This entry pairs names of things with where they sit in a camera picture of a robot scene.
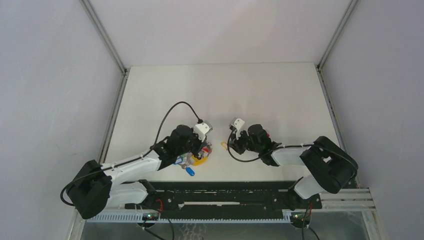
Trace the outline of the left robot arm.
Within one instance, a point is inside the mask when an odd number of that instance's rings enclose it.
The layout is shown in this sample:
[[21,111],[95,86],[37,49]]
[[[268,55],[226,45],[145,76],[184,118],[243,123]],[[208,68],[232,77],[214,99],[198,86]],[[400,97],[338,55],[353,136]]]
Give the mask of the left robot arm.
[[140,204],[149,209],[155,205],[157,196],[141,176],[167,168],[181,156],[201,159],[203,149],[208,146],[207,135],[212,130],[207,122],[194,127],[181,124],[146,153],[105,164],[90,160],[62,189],[60,199],[75,207],[85,220],[104,209],[126,204]]

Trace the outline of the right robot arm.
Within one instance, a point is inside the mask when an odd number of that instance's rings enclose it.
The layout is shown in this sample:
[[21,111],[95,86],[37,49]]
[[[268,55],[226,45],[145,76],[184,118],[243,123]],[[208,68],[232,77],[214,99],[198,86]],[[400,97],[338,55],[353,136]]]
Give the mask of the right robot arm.
[[357,162],[326,136],[311,144],[284,145],[271,140],[261,124],[242,129],[230,124],[227,151],[239,155],[256,153],[257,160],[267,166],[304,166],[309,175],[300,177],[287,191],[283,200],[289,210],[308,208],[311,198],[322,192],[337,194],[358,174]]

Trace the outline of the red and yellow tagged keys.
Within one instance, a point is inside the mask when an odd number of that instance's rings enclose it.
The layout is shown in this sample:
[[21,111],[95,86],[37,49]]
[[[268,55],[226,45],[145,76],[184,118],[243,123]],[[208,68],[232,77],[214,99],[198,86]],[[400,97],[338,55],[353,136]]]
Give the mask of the red and yellow tagged keys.
[[229,148],[228,148],[228,145],[227,145],[227,143],[226,142],[224,142],[224,141],[222,141],[221,143],[220,143],[220,145],[225,149],[225,150],[228,150]]

